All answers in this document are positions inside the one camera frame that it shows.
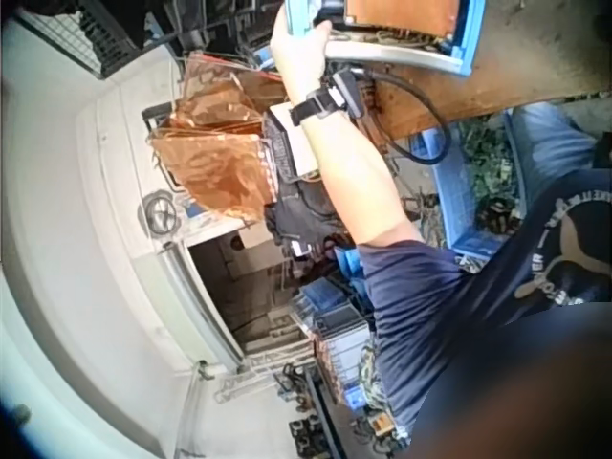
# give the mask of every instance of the wire mesh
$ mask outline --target wire mesh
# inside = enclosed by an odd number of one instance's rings
[[[20,10],[16,17],[26,29],[100,79],[141,53],[117,38],[85,2],[77,1],[70,11],[53,16]]]

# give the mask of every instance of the copper sheet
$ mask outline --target copper sheet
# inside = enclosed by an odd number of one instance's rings
[[[459,0],[346,0],[357,25],[390,27],[445,37],[457,24]]]

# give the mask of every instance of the watch strap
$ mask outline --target watch strap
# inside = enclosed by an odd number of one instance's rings
[[[317,115],[318,118],[325,118],[339,108],[327,88],[318,88],[291,110],[291,121],[294,126],[299,126],[307,118],[314,115]]]

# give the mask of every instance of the wooden beam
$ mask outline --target wooden beam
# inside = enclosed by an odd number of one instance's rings
[[[395,66],[423,89],[448,120],[459,120],[531,102],[609,90],[610,47],[599,41],[597,2],[488,0],[472,76]],[[414,98],[378,87],[382,125],[400,139],[434,126]]]

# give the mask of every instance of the sleeve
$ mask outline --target sleeve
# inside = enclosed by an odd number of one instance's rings
[[[446,364],[439,313],[456,309],[456,292],[471,275],[452,252],[417,241],[361,246],[360,257],[375,309],[376,365],[395,420],[409,433]]]
[[[360,246],[360,257],[379,336],[423,324],[470,278],[451,251],[418,241]]]

